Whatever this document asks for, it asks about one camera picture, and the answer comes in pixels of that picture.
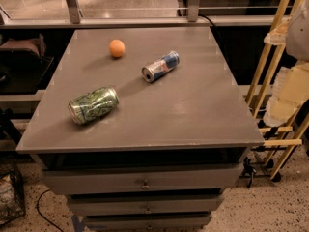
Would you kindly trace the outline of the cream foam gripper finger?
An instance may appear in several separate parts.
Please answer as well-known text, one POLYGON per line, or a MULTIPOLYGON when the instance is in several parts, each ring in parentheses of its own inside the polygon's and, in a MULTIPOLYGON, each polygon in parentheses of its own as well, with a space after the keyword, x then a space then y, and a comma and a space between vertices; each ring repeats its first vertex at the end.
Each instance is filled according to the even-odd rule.
POLYGON ((285 124, 299 109, 300 101, 282 100, 270 97, 267 101, 266 113, 263 121, 267 126, 280 127, 285 124))
POLYGON ((273 30, 264 37, 264 42, 270 45, 285 45, 291 26, 291 18, 283 19, 273 30))

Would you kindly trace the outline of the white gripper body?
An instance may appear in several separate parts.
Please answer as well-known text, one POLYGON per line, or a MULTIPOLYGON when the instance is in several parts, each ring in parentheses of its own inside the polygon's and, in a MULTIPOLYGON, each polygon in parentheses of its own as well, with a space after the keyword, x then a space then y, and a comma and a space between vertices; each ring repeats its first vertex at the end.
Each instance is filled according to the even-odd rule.
POLYGON ((279 91, 281 102, 303 104, 309 99, 309 63, 281 68, 283 81, 279 91))

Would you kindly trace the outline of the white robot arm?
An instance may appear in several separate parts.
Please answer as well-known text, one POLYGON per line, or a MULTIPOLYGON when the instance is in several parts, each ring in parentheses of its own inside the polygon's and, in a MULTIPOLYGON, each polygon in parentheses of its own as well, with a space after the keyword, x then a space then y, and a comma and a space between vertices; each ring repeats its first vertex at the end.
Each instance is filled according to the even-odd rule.
POLYGON ((263 117, 267 126, 280 127, 309 99, 309 0, 270 31, 264 42, 284 45, 287 54, 297 60, 291 68, 281 67, 275 76, 263 117))

